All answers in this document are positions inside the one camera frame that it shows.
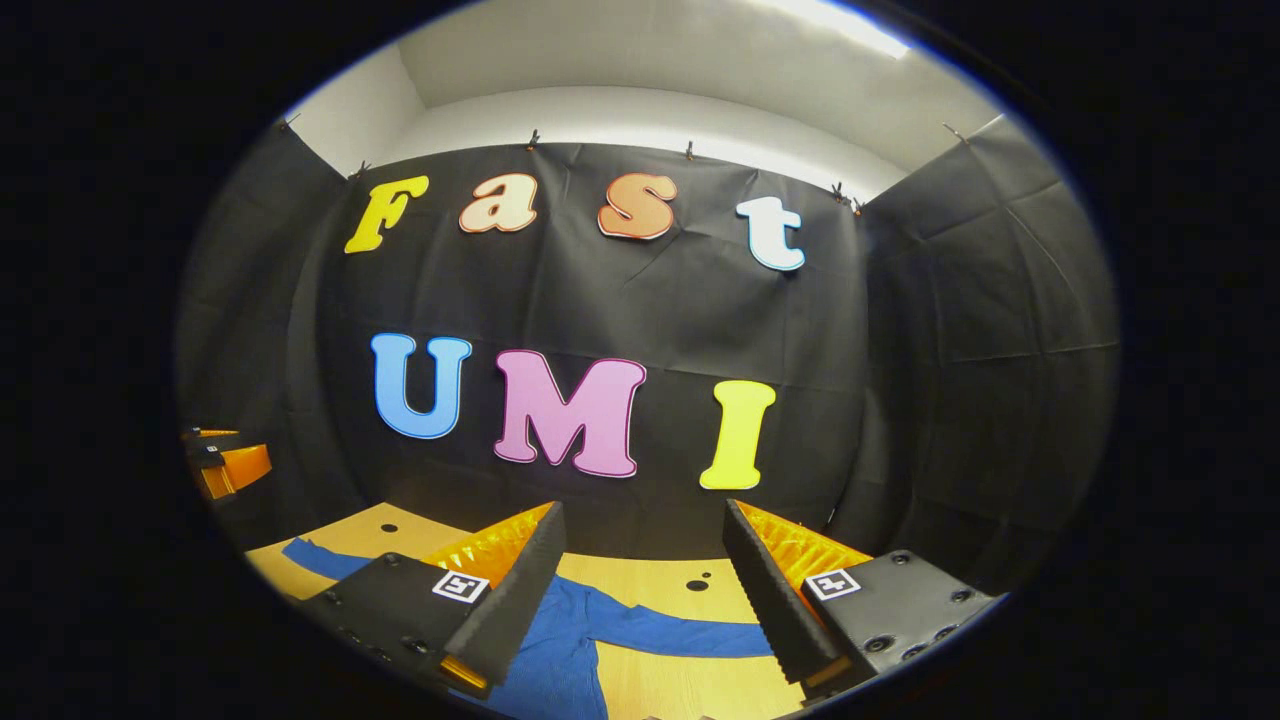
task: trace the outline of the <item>blue cloth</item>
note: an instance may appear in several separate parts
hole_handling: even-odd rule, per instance
[[[298,565],[340,580],[358,559],[294,539],[284,555]],[[517,720],[607,720],[595,667],[595,641],[680,657],[763,657],[773,655],[759,625],[682,620],[648,607],[627,607],[603,592],[559,575],[552,578],[520,646],[507,680],[481,702]]]

